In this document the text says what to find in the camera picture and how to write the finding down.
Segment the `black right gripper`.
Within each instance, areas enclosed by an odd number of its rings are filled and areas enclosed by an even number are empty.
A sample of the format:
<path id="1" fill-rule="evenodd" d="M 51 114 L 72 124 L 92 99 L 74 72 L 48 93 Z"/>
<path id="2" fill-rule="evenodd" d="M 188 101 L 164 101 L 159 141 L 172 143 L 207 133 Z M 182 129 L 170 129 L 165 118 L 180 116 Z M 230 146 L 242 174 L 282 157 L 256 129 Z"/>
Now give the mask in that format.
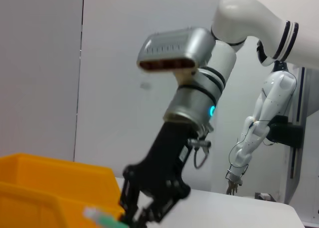
<path id="1" fill-rule="evenodd" d="M 140 192 L 152 197 L 152 201 L 142 209 L 137 224 L 160 223 L 179 200 L 189 195 L 190 187 L 183 182 L 181 173 L 190 154 L 190 138 L 197 138 L 192 125 L 166 122 L 146 157 L 124 169 L 119 201 L 124 209 L 121 222 L 134 222 Z"/>

